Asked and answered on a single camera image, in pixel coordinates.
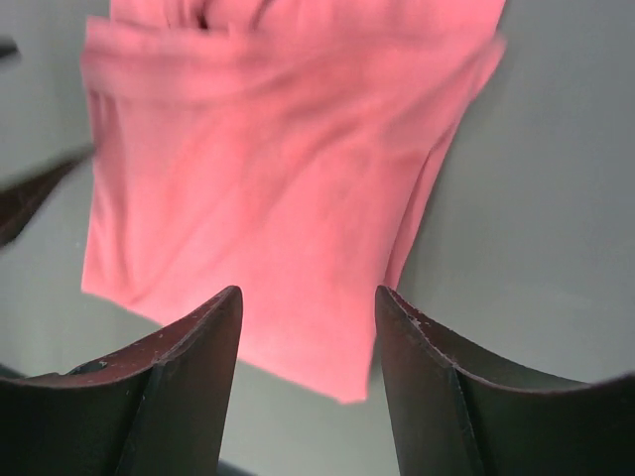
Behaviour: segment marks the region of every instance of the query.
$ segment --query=table surface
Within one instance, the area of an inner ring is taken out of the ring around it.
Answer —
[[[77,57],[105,0],[13,0],[0,33],[0,177],[88,137]],[[509,0],[509,47],[470,108],[401,291],[508,358],[576,380],[635,368],[635,2]],[[91,174],[0,257],[0,362],[67,371],[155,326],[79,291]],[[340,407],[239,365],[222,456],[263,476],[397,474],[383,384]]]

